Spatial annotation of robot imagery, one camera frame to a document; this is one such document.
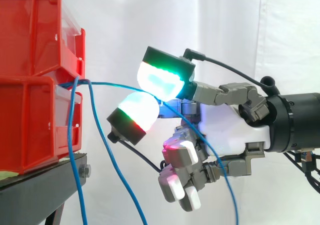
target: blue wire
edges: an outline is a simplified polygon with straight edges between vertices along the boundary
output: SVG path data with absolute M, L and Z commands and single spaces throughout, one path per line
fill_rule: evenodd
M 108 144 L 108 142 L 107 142 L 107 140 L 106 140 L 104 131 L 103 131 L 102 128 L 101 128 L 101 124 L 100 124 L 100 121 L 99 121 L 99 118 L 98 118 L 98 115 L 97 115 L 97 111 L 96 111 L 96 105 L 95 105 L 95 98 L 94 98 L 94 91 L 93 91 L 93 88 L 92 88 L 92 83 L 91 83 L 90 80 L 84 79 L 84 81 L 86 81 L 87 84 L 89 85 L 90 99 L 91 99 L 91 107 L 92 107 L 92 112 L 93 112 L 94 120 L 95 120 L 96 126 L 97 126 L 97 128 L 98 128 L 98 130 L 99 130 L 99 133 L 100 133 L 100 136 L 101 136 L 101 138 L 102 138 L 102 141 L 103 141 L 103 143 L 104 143 L 104 145 L 105 145 L 105 148 L 106 148 L 106 150 L 107 150 L 107 152 L 108 152 L 108 154 L 109 154 L 109 156 L 110 156 L 112 165 L 113 165 L 116 173 L 118 174 L 119 178 L 121 179 L 123 185 L 125 186 L 126 190 L 127 190 L 128 193 L 130 194 L 130 196 L 131 196 L 131 198 L 132 198 L 132 200 L 133 200 L 133 202 L 134 202 L 134 205 L 135 205 L 136 209 L 137 209 L 138 212 L 139 212 L 139 215 L 140 215 L 140 218 L 141 218 L 141 220 L 142 220 L 143 225 L 148 225 L 147 220 L 146 220 L 146 217 L 145 217 L 145 215 L 144 215 L 144 212 L 142 211 L 141 206 L 140 206 L 140 204 L 139 204 L 139 202 L 138 202 L 138 200 L 137 200 L 134 192 L 132 191 L 130 185 L 128 184 L 128 182 L 126 181 L 125 177 L 124 177 L 123 174 L 121 173 L 120 168 L 118 167 L 118 164 L 117 164 L 117 162 L 116 162 L 116 159 L 115 159 L 115 157 L 114 157 L 114 155 L 113 155 L 113 153 L 112 153 L 112 150 L 111 150 L 111 148 L 110 148 L 110 146 L 109 146 L 109 144 Z
M 132 87 L 132 86 L 127 86 L 127 85 L 122 85 L 122 84 L 117 84 L 117 83 L 110 83 L 110 82 L 90 82 L 89 80 L 87 79 L 81 79 L 79 81 L 79 84 L 82 85 L 82 84 L 88 84 L 89 85 L 89 90 L 90 90 L 90 95 L 91 97 L 93 97 L 93 91 L 92 91 L 92 85 L 107 85 L 107 86 L 113 86 L 113 87 L 118 87 L 118 88 L 125 88 L 125 89 L 130 89 L 130 90 L 134 90 L 134 91 L 138 91 L 138 92 L 145 92 L 141 89 L 138 89 L 138 88 L 135 88 L 135 87 Z M 71 82 L 67 82 L 67 83 L 63 83 L 63 84 L 60 84 L 60 86 L 64 87 L 64 88 L 69 88 L 72 86 L 72 83 Z M 91 98 L 91 105 L 92 105 L 92 110 L 95 109 L 95 102 L 92 100 Z M 210 145 L 210 143 L 206 140 L 206 138 L 201 134 L 201 132 L 190 122 L 188 121 L 180 112 L 174 110 L 172 107 L 170 107 L 166 102 L 163 102 L 163 104 L 168 108 L 170 109 L 172 112 L 174 112 L 176 115 L 178 115 L 181 119 L 183 119 L 185 121 L 185 123 L 188 124 L 188 126 L 201 138 L 201 140 L 211 149 L 211 151 L 213 152 L 213 154 L 216 156 L 217 158 L 217 162 L 218 164 L 222 163 L 220 157 L 218 156 L 217 152 L 215 151 L 215 149 Z M 104 138 L 104 134 L 103 134 L 103 131 L 101 129 L 101 133 L 100 133 L 101 137 L 102 137 L 102 140 L 106 140 Z M 227 176 L 227 171 L 226 169 L 222 166 L 221 167 L 222 170 L 223 170 L 223 175 L 224 175 L 224 179 L 225 179 L 225 182 L 227 184 L 227 187 L 230 191 L 230 194 L 231 194 L 231 197 L 232 197 L 232 202 L 233 202 L 233 205 L 234 205 L 234 210 L 235 210 L 235 221 L 236 221 L 236 225 L 239 225 L 239 214 L 238 214 L 238 207 L 237 207 L 237 201 L 236 201 L 236 197 L 235 197 L 235 194 L 233 192 L 233 189 L 231 188 L 231 185 L 229 183 L 229 179 L 228 179 L 228 176 Z
M 72 122 L 73 122 L 73 119 L 74 119 L 75 94 L 76 94 L 76 88 L 77 88 L 77 85 L 78 85 L 78 80 L 79 80 L 79 77 L 77 76 L 74 79 L 73 87 L 72 87 L 72 90 L 71 90 L 70 109 L 69 109 L 68 127 L 67 127 L 67 141 L 68 141 L 68 151 L 69 151 L 70 163 L 71 163 L 71 167 L 72 167 L 72 171 L 73 171 L 73 176 L 74 176 L 74 179 L 75 179 L 76 188 L 78 190 L 78 195 L 79 195 L 82 221 L 83 221 L 83 225 L 88 225 L 84 194 L 82 192 L 82 187 L 81 187 L 80 178 L 79 178 L 79 172 L 78 172 L 78 169 L 77 169 L 74 153 L 73 153 L 73 150 L 72 150 L 71 128 L 72 128 Z
M 163 104 L 168 108 L 170 109 L 172 112 L 174 112 L 176 115 L 178 115 L 180 118 L 182 118 L 183 121 L 185 121 L 186 124 L 188 124 L 188 126 L 199 136 L 199 138 L 201 138 L 201 140 L 211 149 L 211 151 L 214 153 L 217 161 L 218 161 L 218 164 L 221 164 L 222 161 L 220 159 L 220 157 L 218 156 L 217 152 L 215 151 L 215 149 L 210 145 L 210 143 L 208 142 L 208 140 L 201 134 L 201 132 L 188 120 L 186 119 L 180 112 L 174 110 L 172 107 L 170 107 L 166 102 L 163 101 Z M 224 175 L 224 179 L 225 179 L 225 182 L 228 186 L 228 189 L 230 191 L 230 194 L 231 194 L 231 197 L 232 197 L 232 202 L 233 202 L 233 205 L 234 205 L 234 210 L 235 210 L 235 223 L 236 225 L 239 224 L 239 215 L 238 215 L 238 207 L 237 207 L 237 201 L 236 201 L 236 197 L 235 197 L 235 194 L 231 188 L 231 185 L 229 183 L 229 179 L 227 177 L 227 171 L 226 169 L 222 166 L 221 167 L 222 170 L 223 170 L 223 175 Z

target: red storage bin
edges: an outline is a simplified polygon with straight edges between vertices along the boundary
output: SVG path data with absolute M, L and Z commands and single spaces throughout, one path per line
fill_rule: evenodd
M 0 76 L 85 78 L 85 30 L 62 0 L 0 0 Z
M 71 91 L 50 77 L 0 77 L 0 171 L 24 174 L 68 154 Z M 72 150 L 81 148 L 82 96 L 75 96 Z

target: bolt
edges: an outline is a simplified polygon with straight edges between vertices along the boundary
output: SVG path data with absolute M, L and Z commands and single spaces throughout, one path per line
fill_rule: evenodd
M 79 176 L 81 178 L 89 178 L 91 175 L 91 166 L 89 164 L 81 165 L 79 167 Z

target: white curtain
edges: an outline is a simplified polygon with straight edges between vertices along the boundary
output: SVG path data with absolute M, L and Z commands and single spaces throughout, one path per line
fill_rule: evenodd
M 280 80 L 284 76 L 278 75 L 266 63 L 258 62 L 255 69 L 257 44 L 260 45 L 261 42 L 258 41 L 258 33 L 261 33 L 260 0 L 64 2 L 79 25 L 86 30 L 86 77 L 92 81 L 138 87 L 136 74 L 147 46 L 176 56 L 181 56 L 185 48 L 198 50 L 250 76 L 256 74 L 257 78 L 272 75 Z M 310 15 L 316 16 L 315 9 Z M 290 42 L 283 41 L 287 37 L 281 39 L 286 46 L 291 46 Z M 260 56 L 267 59 L 269 55 L 265 53 L 266 49 L 262 50 L 264 52 L 259 54 L 258 61 Z M 273 62 L 279 68 L 283 65 L 276 60 Z M 197 63 L 195 77 L 198 81 L 214 86 L 245 81 L 205 62 Z M 285 82 L 290 81 L 292 77 L 288 75 Z M 279 88 L 286 92 L 299 87 L 297 84 L 281 84 Z M 99 136 L 91 111 L 88 88 L 82 86 L 79 91 L 84 97 L 83 151 L 88 153 L 88 163 L 92 167 L 91 177 L 83 187 L 89 224 L 142 224 Z M 104 132 L 108 134 L 111 127 L 106 118 L 130 91 L 97 86 L 94 93 L 98 116 Z M 136 148 L 159 164 L 163 159 L 162 144 L 179 123 L 179 119 L 158 120 Z M 235 224 L 231 196 L 223 178 L 216 183 L 207 184 L 199 192 L 202 203 L 200 210 L 187 213 L 177 202 L 165 201 L 154 170 L 121 144 L 111 144 L 111 147 L 150 225 Z M 316 223 L 316 218 L 312 218 L 311 214 L 317 214 L 316 208 L 320 201 L 317 194 L 307 185 L 304 176 L 284 160 L 281 154 L 269 154 L 264 159 L 252 161 L 252 176 L 230 179 L 238 202 L 240 224 L 300 224 L 306 220 L 310 222 L 305 224 Z M 82 224 L 77 194 L 66 201 L 61 224 Z

